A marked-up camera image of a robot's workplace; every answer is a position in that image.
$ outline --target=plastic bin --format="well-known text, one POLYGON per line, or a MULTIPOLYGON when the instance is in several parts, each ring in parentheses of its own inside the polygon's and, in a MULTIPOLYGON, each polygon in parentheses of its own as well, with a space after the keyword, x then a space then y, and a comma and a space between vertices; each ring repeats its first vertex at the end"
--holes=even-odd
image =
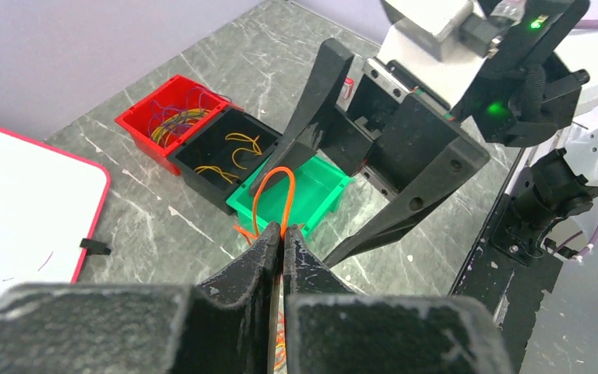
POLYGON ((229 101, 203 85, 183 76, 174 76, 119 115, 115 122, 129 132, 143 153, 174 175, 180 175, 180 169, 168 160, 169 155, 229 105, 229 101), (201 108, 210 112, 180 136, 171 134, 167 139, 164 138, 164 143, 160 145, 150 138, 151 132, 163 122, 160 116, 162 108, 170 106, 181 109, 201 108))
POLYGON ((226 199, 267 160, 278 145, 279 138, 278 132, 257 118, 236 108, 226 108, 175 150, 169 160, 180 169, 182 178, 189 187, 223 212, 232 214, 234 210, 226 204, 226 199), (245 151, 239 151, 235 155, 235 160, 246 170, 235 166, 233 152, 242 147, 251 149, 252 144, 225 140, 233 132, 252 139, 259 136, 257 144, 262 155, 256 156, 245 151), (200 166, 216 166, 221 171, 238 176, 238 179, 230 184, 215 171, 207 170, 199 174, 194 169, 200 166))
MULTIPOLYGON (((253 197, 248 194, 248 185, 261 170, 262 167, 255 171, 227 201, 228 205, 237 211, 242 227, 250 232, 253 232, 253 197)), ((295 170, 294 178, 296 189, 288 224, 304 224, 301 233, 306 240, 309 240, 311 233, 326 214, 338 210, 340 200, 351 178, 318 156, 314 156, 295 170)), ((260 231, 271 221, 281 222, 289 187, 289 179, 284 178, 260 196, 258 201, 260 231)))

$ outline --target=green led light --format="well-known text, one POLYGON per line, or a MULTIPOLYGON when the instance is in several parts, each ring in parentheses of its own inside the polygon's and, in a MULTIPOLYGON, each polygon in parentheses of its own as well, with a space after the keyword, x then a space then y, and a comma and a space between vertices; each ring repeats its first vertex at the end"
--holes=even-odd
POLYGON ((501 101, 495 101, 487 107, 487 113, 494 117, 506 117, 510 114, 510 110, 501 101))

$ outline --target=green bin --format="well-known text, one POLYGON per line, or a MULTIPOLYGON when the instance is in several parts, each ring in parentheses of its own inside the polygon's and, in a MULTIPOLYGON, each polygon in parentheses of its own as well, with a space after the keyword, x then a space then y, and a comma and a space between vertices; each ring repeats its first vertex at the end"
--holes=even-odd
MULTIPOLYGON (((248 187, 263 166, 264 164, 227 200, 227 204, 237 211, 241 226, 251 233, 254 232, 253 197, 248 194, 248 187)), ((326 214, 338 209, 351 178, 318 156, 314 156, 295 170, 294 178, 296 188, 288 225, 304 224, 301 233, 306 240, 309 240, 311 233, 322 222, 326 214)), ((289 186, 289 179, 284 178, 260 196, 258 201, 258 229, 260 231, 271 221, 281 222, 289 186)))

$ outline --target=yellow wire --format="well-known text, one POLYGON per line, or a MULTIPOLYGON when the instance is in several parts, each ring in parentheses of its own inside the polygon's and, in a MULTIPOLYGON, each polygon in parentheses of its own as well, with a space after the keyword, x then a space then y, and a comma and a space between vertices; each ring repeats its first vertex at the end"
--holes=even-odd
POLYGON ((235 166, 236 166, 237 168, 240 168, 241 170, 246 170, 246 168, 245 168, 245 167, 243 167, 243 166, 241 166, 240 164, 238 164, 238 163, 237 163, 237 160, 235 160, 235 154, 237 154, 237 152, 239 152, 240 150, 245 150, 245 151, 247 151, 247 152, 251 152, 251 153, 253 153, 255 156, 260 156, 260 155, 261 155, 261 153, 255 152, 254 150, 250 150, 250 149, 248 149, 248 148, 237 148, 237 149, 236 149, 236 150, 233 152, 232 159, 233 159, 233 164, 235 164, 235 166))
POLYGON ((221 170, 221 168, 219 168, 218 166, 204 165, 204 166, 198 166, 197 168, 194 169, 196 174, 200 174, 200 173, 204 172, 205 170, 211 170, 211 171, 216 172, 218 175, 221 175, 221 178, 225 179, 226 182, 228 182, 230 184, 233 184, 233 181, 231 181, 229 179, 229 177, 235 178, 235 179, 239 178, 235 174, 226 173, 225 171, 221 170))
POLYGON ((226 135, 226 140, 253 143, 253 150, 259 154, 262 154, 262 150, 258 145, 258 139, 260 139, 260 135, 256 136, 255 139, 252 139, 250 136, 244 135, 241 132, 231 132, 230 134, 226 135))
POLYGON ((169 129, 167 129, 165 127, 168 122, 172 122, 176 118, 178 118, 178 117, 184 117, 184 116, 186 116, 186 117, 198 117, 198 116, 200 116, 199 118, 189 118, 186 122, 193 121, 193 120, 198 121, 199 119, 201 119, 202 117, 204 117, 207 114, 209 114, 209 110, 208 109, 200 109, 200 108, 194 108, 194 109, 189 109, 187 111, 181 111, 181 112, 173 115, 169 119, 165 120, 164 122, 162 122, 162 124, 159 125, 156 129, 154 129, 154 131, 152 132, 152 134, 150 134, 150 138, 155 143, 157 143, 157 144, 160 144, 160 142, 162 141, 162 139, 164 139, 165 136, 166 136, 166 141, 168 141, 168 138, 171 137, 171 134, 173 133, 173 131, 177 127, 177 124, 173 124, 172 127, 170 128, 170 131, 169 131, 169 129))
POLYGON ((241 170, 246 170, 245 167, 241 166, 240 164, 237 163, 237 160, 235 160, 235 154, 237 154, 237 152, 239 152, 240 150, 245 150, 247 152, 251 152, 253 153, 255 156, 262 156, 262 150, 260 149, 260 146, 258 145, 258 139, 260 139, 260 135, 256 136, 255 139, 252 139, 250 136, 248 135, 244 135, 241 132, 231 132, 230 134, 226 135, 226 140, 234 140, 234 141, 238 141, 238 142, 249 142, 252 143, 252 150, 248 149, 248 148, 237 148, 232 156, 230 157, 233 160, 233 164, 241 169, 241 170))

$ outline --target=black mount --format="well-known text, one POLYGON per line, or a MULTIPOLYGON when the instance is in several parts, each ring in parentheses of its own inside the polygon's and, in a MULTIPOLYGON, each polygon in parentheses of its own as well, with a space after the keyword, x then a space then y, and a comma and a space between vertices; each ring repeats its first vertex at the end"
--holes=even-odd
MULTIPOLYGON (((498 3, 480 1, 487 15, 498 3)), ((488 143, 513 147, 535 146, 570 126, 590 77, 585 70, 570 72, 554 50, 589 7, 589 0, 527 2, 522 22, 503 36, 453 114, 473 116, 488 143), (544 17, 540 27, 531 27, 544 17)))
POLYGON ((287 130, 261 173, 281 165, 296 169, 322 149, 348 175, 366 167, 366 178, 378 181, 391 201, 327 256, 327 266, 400 240, 489 161, 438 97, 407 88, 416 81, 394 62, 368 60, 350 109, 338 108, 352 58, 340 42, 322 43, 287 130))
MULTIPOLYGON (((588 187, 582 175, 574 175, 563 158, 566 151, 553 150, 519 174, 509 195, 487 222, 489 245, 523 265, 544 256, 544 243, 551 229, 568 217, 587 212, 598 196, 598 187, 588 187)), ((562 255, 577 252, 563 248, 562 255)))

